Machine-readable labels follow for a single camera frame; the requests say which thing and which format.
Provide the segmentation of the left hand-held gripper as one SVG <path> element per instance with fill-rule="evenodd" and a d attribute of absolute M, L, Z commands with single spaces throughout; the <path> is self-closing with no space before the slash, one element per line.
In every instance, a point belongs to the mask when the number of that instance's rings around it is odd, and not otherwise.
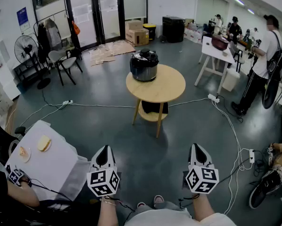
<path fill-rule="evenodd" d="M 105 145 L 91 159 L 87 186 L 96 197 L 103 197 L 116 194 L 119 183 L 113 150 L 109 145 Z"/>

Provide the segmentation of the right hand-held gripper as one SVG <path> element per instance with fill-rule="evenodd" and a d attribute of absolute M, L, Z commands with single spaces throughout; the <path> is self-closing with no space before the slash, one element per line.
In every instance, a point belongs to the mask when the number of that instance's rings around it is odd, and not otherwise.
<path fill-rule="evenodd" d="M 209 194 L 219 183 L 219 172 L 215 169 L 210 154 L 197 143 L 191 145 L 188 171 L 183 172 L 182 189 L 194 194 Z"/>

